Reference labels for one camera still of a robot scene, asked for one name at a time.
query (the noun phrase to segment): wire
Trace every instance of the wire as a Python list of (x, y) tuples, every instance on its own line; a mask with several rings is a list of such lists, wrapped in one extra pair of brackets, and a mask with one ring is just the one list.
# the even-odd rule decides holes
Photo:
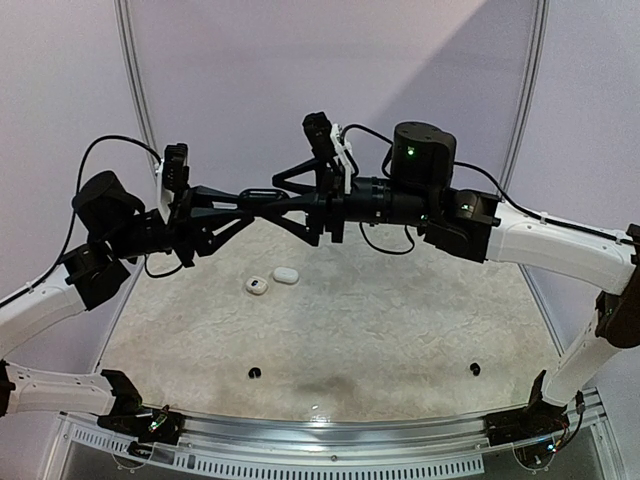
[(149, 267), (147, 265), (147, 261), (149, 260), (149, 255), (145, 255), (144, 256), (144, 273), (147, 274), (147, 277), (149, 278), (167, 278), (170, 277), (171, 275), (178, 273), (180, 270), (182, 270), (183, 265), (180, 264), (178, 265), (176, 268), (174, 268), (173, 270), (169, 270), (168, 272), (163, 272), (163, 273), (151, 273), (149, 271)]
[[(381, 133), (376, 132), (375, 130), (370, 129), (369, 127), (365, 127), (364, 125), (360, 125), (359, 123), (351, 123), (351, 124), (347, 125), (346, 127), (344, 127), (342, 129), (342, 131), (340, 132), (340, 143), (342, 143), (343, 145), (344, 145), (344, 139), (346, 138), (347, 132), (349, 130), (362, 130), (363, 132), (366, 132), (369, 135), (373, 135), (374, 137), (379, 138), (383, 142), (386, 142), (386, 143), (388, 143), (390, 145), (393, 145), (393, 142), (389, 138), (385, 137)], [(345, 150), (344, 153), (347, 156), (347, 158), (349, 159), (349, 162), (351, 163), (351, 165), (353, 166), (353, 170), (354, 170), (354, 175), (353, 176), (357, 177), (360, 174), (360, 168), (358, 167), (358, 164), (354, 160), (354, 158), (351, 155), (351, 153), (349, 153), (349, 151)]]
[(368, 133), (369, 135), (373, 135), (376, 138), (379, 138), (383, 142), (387, 142), (389, 145), (393, 145), (393, 141), (381, 133), (376, 132), (375, 130), (370, 129), (369, 127), (365, 127), (364, 125), (360, 125), (359, 123), (351, 123), (342, 129), (340, 132), (340, 143), (344, 143), (344, 139), (349, 130), (362, 130), (363, 132)]
[[(483, 168), (478, 167), (477, 165), (472, 165), (470, 163), (463, 163), (463, 162), (454, 162), (453, 163), (455, 166), (457, 167), (462, 167), (462, 168), (468, 168), (470, 170), (474, 170), (478, 173), (481, 173), (482, 175), (484, 175), (485, 177), (487, 177), (491, 183), (493, 183), (495, 185), (495, 187), (498, 189), (498, 191), (500, 192), (500, 195), (502, 195), (504, 197), (504, 199), (516, 210), (518, 210), (521, 213), (524, 213), (525, 215), (534, 218), (536, 220), (542, 220), (542, 216), (536, 212), (533, 212), (527, 208), (524, 208), (520, 205), (518, 205), (508, 194), (507, 192), (504, 191), (504, 189), (500, 186), (500, 183), (498, 183), (498, 181), (486, 170), (484, 170)], [(600, 238), (604, 238), (607, 240), (611, 240), (613, 242), (617, 242), (618, 238), (615, 235), (611, 235), (610, 233), (606, 233), (606, 232), (601, 232), (600, 230), (595, 230), (593, 228), (590, 227), (585, 227), (584, 225), (576, 225), (575, 223), (569, 223), (569, 222), (563, 222), (562, 220), (556, 220), (554, 218), (546, 218), (545, 222), (548, 223), (549, 225), (555, 225), (557, 227), (562, 227), (562, 228), (567, 228), (569, 230), (576, 230), (578, 232), (582, 232), (582, 233), (587, 233), (589, 235), (595, 235), (596, 237), (600, 237)], [(640, 247), (640, 243), (638, 242), (634, 242), (633, 240), (629, 240), (626, 238), (623, 238), (620, 240), (620, 243), (624, 244), (624, 245), (631, 245), (631, 246), (637, 246)]]
[(349, 150), (345, 150), (344, 154), (347, 156), (349, 163), (351, 163), (351, 166), (353, 167), (353, 177), (354, 178), (357, 177), (358, 175), (360, 175), (360, 168), (358, 167), (358, 164), (354, 160), (353, 155), (349, 153)]
[(556, 448), (556, 453), (565, 448), (567, 445), (571, 443), (571, 441), (576, 438), (576, 435), (580, 431), (580, 427), (582, 426), (582, 420), (584, 419), (584, 411), (580, 413), (580, 418), (578, 419), (578, 424), (576, 425), (576, 429), (573, 431), (571, 436), (567, 439), (567, 441), (562, 441), (559, 447)]
[(371, 243), (371, 240), (369, 240), (369, 238), (367, 237), (367, 234), (364, 231), (364, 224), (362, 222), (360, 222), (360, 233), (362, 234), (362, 238), (364, 238), (364, 241), (367, 242), (367, 245), (373, 248), (376, 252), (384, 253), (386, 255), (406, 255), (408, 253), (413, 252), (413, 249), (416, 248), (416, 242), (411, 237), (411, 234), (409, 233), (409, 227), (407, 225), (404, 226), (404, 234), (407, 236), (409, 243), (411, 243), (411, 247), (409, 247), (408, 250), (404, 250), (401, 252), (396, 252), (393, 250), (385, 250), (384, 248), (376, 247), (373, 243)]
[[(89, 158), (89, 154), (91, 153), (91, 150), (93, 150), (93, 148), (99, 143), (107, 140), (119, 140), (122, 142), (132, 143), (134, 145), (137, 145), (140, 148), (144, 148), (147, 152), (149, 152), (153, 156), (153, 158), (156, 159), (158, 163), (162, 161), (160, 155), (158, 155), (158, 153), (153, 148), (151, 148), (146, 143), (141, 142), (140, 140), (136, 140), (135, 138), (125, 137), (124, 135), (104, 135), (102, 137), (96, 138), (93, 142), (91, 142), (91, 144), (89, 144), (89, 146), (84, 152), (84, 155), (82, 156), (82, 161), (80, 162), (80, 167), (78, 168), (78, 178), (76, 179), (76, 191), (75, 191), (76, 195), (80, 191), (80, 186), (82, 184), (82, 173), (84, 172), (84, 166), (87, 163), (87, 159)], [(0, 302), (0, 308), (6, 307), (14, 300), (17, 300), (24, 294), (32, 291), (35, 287), (37, 287), (38, 285), (41, 285), (47, 278), (51, 276), (53, 271), (60, 264), (60, 260), (64, 256), (65, 252), (67, 251), (67, 247), (69, 246), (69, 242), (71, 241), (71, 235), (73, 234), (73, 226), (75, 225), (75, 221), (76, 221), (76, 213), (73, 212), (71, 214), (71, 221), (69, 222), (69, 229), (67, 230), (67, 236), (64, 240), (64, 243), (62, 244), (62, 248), (60, 249), (60, 253), (58, 254), (58, 257), (56, 258), (55, 262), (53, 262), (53, 265), (51, 265), (51, 267), (49, 267), (49, 269), (40, 278), (38, 278), (38, 280), (29, 284), (28, 287), (25, 287), (22, 290), (18, 290), (13, 295), (11, 295), (10, 297), (7, 297), (5, 300)]]

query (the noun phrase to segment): small white object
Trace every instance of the small white object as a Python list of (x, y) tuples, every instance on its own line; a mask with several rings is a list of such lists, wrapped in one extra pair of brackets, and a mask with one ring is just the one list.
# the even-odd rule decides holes
[(300, 275), (293, 268), (278, 267), (273, 271), (273, 279), (276, 282), (286, 283), (287, 285), (293, 285), (299, 278)]
[(264, 278), (260, 277), (249, 278), (244, 286), (247, 289), (247, 292), (254, 295), (263, 295), (269, 288), (269, 284), (267, 283), (267, 281)]

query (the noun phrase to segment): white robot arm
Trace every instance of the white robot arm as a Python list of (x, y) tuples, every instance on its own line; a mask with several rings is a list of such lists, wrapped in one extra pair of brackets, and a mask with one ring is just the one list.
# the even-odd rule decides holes
[[(500, 225), (491, 232), (487, 259), (544, 268), (591, 283), (610, 296), (623, 294), (636, 271), (634, 247), (621, 243), (632, 241), (631, 236), (598, 229), (618, 239), (609, 241), (549, 224), (546, 219), (550, 217), (540, 215), (542, 220), (536, 220), (506, 203), (499, 204), (495, 216)], [(598, 323), (605, 313), (596, 310), (581, 335), (550, 366), (542, 385), (545, 402), (565, 406), (605, 362), (622, 351), (616, 339), (600, 335)]]
[[(86, 310), (78, 290), (65, 282), (68, 277), (65, 266), (59, 265), (42, 284), (0, 309), (0, 358), (50, 326)], [(52, 410), (107, 415), (116, 398), (113, 386), (98, 373), (42, 372), (3, 362), (1, 377), (10, 394), (4, 396), (4, 402), (0, 400), (0, 414)]]

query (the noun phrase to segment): purple wall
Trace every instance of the purple wall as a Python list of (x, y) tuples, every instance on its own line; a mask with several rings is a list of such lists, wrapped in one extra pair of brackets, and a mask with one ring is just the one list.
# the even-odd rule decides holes
[[(87, 145), (105, 133), (139, 136), (112, 2), (5, 2), (0, 15), (0, 297), (43, 273), (58, 254)], [(116, 171), (148, 202), (146, 156), (96, 148), (87, 177)], [(82, 241), (78, 226), (75, 246)], [(9, 356), (34, 368), (89, 372), (117, 300), (62, 322)], [(0, 419), (0, 478), (32, 480), (46, 461), (55, 414)]]

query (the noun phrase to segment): black hole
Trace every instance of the black hole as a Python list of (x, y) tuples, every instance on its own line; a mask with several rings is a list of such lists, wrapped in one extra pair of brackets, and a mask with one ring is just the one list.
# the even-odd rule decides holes
[(258, 367), (253, 367), (249, 370), (249, 378), (260, 378), (262, 376), (262, 370)]

